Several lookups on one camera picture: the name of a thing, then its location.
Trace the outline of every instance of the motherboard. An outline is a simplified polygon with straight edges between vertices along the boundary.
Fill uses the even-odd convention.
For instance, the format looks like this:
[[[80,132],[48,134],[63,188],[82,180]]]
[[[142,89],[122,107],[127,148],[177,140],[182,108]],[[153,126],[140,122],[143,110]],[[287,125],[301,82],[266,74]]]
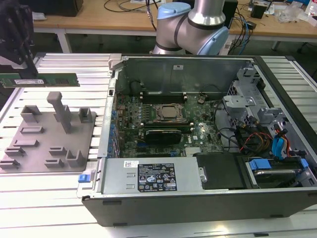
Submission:
[[[201,101],[199,94],[186,95],[178,103],[165,98],[167,103],[152,104],[143,97],[122,94],[115,98],[121,158],[189,157],[223,151],[212,122],[214,102]]]

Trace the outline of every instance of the blue cable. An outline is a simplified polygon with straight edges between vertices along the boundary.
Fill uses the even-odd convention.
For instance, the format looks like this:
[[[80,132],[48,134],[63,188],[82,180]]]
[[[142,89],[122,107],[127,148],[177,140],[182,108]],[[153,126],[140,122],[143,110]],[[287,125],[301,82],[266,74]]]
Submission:
[[[249,33],[249,28],[248,28],[248,24],[246,22],[246,20],[244,18],[241,18],[241,17],[234,17],[235,19],[238,19],[238,20],[241,20],[241,21],[244,21],[244,25],[246,26],[246,36],[247,36],[247,39],[244,40],[243,42],[243,45],[242,45],[242,48],[241,48],[241,51],[239,52],[239,55],[241,55],[241,53],[244,51],[246,45],[247,45],[247,42],[248,42],[248,33]]]
[[[249,28],[248,28],[248,24],[246,22],[245,19],[242,19],[244,21],[244,24],[246,25],[246,35],[247,35],[247,39],[243,42],[243,46],[239,52],[239,55],[241,55],[241,53],[244,51],[244,48],[246,47],[247,45],[247,42],[248,42],[248,34],[249,34]]]

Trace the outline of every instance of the circuit board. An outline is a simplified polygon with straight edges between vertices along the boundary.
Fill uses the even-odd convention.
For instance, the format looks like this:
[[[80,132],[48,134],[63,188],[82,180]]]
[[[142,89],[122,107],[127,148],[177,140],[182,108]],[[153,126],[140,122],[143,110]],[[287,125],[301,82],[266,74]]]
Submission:
[[[120,135],[124,136],[121,140],[124,145],[120,146],[121,158],[186,157],[190,156],[186,151],[223,151],[221,139],[217,136],[211,121],[211,102],[198,104],[198,97],[188,95],[184,104],[176,105],[180,111],[179,119],[193,122],[191,131],[182,133],[178,144],[148,145],[144,141],[142,122],[145,119],[156,120],[157,110],[162,108],[162,104],[143,104],[137,97],[119,95],[116,104],[120,115],[118,130]]]
[[[39,73],[36,79],[21,79],[18,73],[0,74],[4,88],[79,87],[75,73]]]

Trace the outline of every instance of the blue latch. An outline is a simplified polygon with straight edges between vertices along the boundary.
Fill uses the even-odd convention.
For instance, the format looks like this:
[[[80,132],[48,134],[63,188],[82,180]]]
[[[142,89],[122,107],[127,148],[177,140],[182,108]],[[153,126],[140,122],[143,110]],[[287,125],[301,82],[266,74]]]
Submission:
[[[269,170],[271,165],[268,162],[268,159],[253,159],[249,162],[251,170]]]
[[[308,167],[308,163],[307,163],[307,161],[306,161],[305,159],[301,159],[301,163],[302,163],[302,166],[303,166],[304,168],[307,168],[307,167]]]
[[[83,183],[83,182],[90,182],[90,175],[85,175],[82,174],[78,177],[78,182]]]

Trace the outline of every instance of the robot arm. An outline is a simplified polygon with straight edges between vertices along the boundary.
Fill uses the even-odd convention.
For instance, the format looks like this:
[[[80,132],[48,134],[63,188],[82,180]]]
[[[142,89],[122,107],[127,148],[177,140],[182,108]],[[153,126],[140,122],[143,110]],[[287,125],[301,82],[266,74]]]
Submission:
[[[21,78],[36,78],[38,72],[30,45],[33,45],[31,9],[17,0],[0,0],[1,73],[18,72]]]
[[[229,35],[223,5],[224,0],[196,0],[192,10],[182,2],[162,5],[153,54],[218,54]]]

